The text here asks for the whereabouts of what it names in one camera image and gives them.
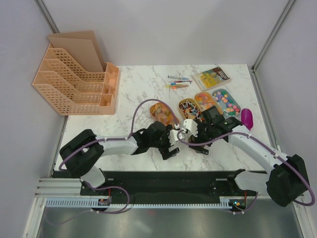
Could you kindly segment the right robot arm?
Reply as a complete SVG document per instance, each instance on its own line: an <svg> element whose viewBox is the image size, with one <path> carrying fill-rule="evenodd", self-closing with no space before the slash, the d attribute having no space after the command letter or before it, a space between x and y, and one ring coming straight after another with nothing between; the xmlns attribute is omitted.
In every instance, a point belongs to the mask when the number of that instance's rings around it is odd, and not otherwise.
<svg viewBox="0 0 317 238"><path fill-rule="evenodd" d="M254 159L264 174L238 170L227 182L228 192L238 195L251 190L268 195L276 204L286 207L295 202L312 206L316 197L310 187L304 160L297 154L289 156L254 137L249 129L235 117L225 118L213 106L202 112L203 120L186 119L183 126L192 134L187 143L192 149L207 154L204 146L224 139Z"/></svg>

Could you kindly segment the magenta plastic scoop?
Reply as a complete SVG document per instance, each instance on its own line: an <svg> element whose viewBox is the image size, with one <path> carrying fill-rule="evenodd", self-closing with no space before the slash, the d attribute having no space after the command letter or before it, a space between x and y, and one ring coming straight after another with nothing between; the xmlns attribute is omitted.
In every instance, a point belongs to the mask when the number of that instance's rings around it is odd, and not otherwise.
<svg viewBox="0 0 317 238"><path fill-rule="evenodd" d="M244 108L241 111L241 122L249 131L251 131L254 126L254 121L253 114L250 109Z"/></svg>

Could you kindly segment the peach tray of gummy candies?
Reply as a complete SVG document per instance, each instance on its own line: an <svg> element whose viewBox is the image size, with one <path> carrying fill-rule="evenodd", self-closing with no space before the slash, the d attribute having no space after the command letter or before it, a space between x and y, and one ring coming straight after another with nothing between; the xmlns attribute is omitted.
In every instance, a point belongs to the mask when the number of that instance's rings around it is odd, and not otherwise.
<svg viewBox="0 0 317 238"><path fill-rule="evenodd" d="M165 126L179 124L179 119L174 118L172 112L166 105L158 102L150 107L150 115L155 121L163 123Z"/></svg>

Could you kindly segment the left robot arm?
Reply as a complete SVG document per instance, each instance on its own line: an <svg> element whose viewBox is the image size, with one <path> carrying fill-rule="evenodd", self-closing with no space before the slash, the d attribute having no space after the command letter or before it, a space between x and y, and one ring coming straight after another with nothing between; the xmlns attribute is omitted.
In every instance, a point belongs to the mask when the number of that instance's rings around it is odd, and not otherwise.
<svg viewBox="0 0 317 238"><path fill-rule="evenodd" d="M96 194L103 195L107 193L109 184L102 170L95 166L100 157L138 155L156 148L167 160L179 152L178 148L169 150L176 142L178 130L179 124L164 125L160 121L118 138L97 136L91 129L86 129L60 149L62 162L58 169L69 172L72 178L83 180Z"/></svg>

